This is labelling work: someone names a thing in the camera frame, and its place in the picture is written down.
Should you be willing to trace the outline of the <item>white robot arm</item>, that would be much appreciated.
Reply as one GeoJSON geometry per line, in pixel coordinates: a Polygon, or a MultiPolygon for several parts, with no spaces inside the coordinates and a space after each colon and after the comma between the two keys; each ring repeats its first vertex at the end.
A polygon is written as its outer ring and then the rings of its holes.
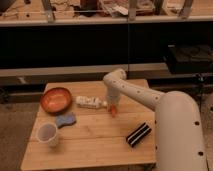
{"type": "Polygon", "coordinates": [[[103,82],[109,107],[124,94],[154,111],[157,171],[208,171],[200,111],[190,95],[132,84],[123,69],[106,74],[103,82]]]}

